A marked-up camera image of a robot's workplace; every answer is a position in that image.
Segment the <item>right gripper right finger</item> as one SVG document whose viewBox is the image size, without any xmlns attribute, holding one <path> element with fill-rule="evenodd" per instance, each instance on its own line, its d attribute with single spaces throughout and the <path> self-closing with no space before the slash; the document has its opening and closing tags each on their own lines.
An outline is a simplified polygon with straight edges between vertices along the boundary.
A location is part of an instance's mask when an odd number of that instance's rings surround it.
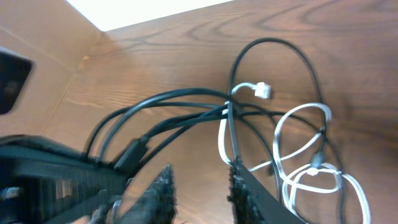
<svg viewBox="0 0 398 224">
<path fill-rule="evenodd" d="M 227 199 L 233 206 L 235 223 L 304 224 L 256 179 L 240 157 L 229 164 Z"/>
</svg>

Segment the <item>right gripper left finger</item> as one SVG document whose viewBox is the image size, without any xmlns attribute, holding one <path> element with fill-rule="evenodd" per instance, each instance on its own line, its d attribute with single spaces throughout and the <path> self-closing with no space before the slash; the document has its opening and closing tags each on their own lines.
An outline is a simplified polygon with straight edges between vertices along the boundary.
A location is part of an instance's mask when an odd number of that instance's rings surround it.
<svg viewBox="0 0 398 224">
<path fill-rule="evenodd" d="M 166 165 L 152 181 L 135 204 L 119 218 L 108 217 L 108 212 L 116 208 L 116 199 L 102 205 L 95 211 L 90 223 L 137 223 L 171 224 L 176 215 L 174 173 L 170 164 Z"/>
</svg>

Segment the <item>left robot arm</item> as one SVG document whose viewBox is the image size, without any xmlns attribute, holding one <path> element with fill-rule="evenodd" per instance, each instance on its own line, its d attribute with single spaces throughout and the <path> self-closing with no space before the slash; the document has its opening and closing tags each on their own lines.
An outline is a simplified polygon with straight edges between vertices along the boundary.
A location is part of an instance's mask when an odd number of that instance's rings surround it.
<svg viewBox="0 0 398 224">
<path fill-rule="evenodd" d="M 126 177 L 42 136 L 1 137 L 1 223 L 71 223 L 122 195 Z"/>
</svg>

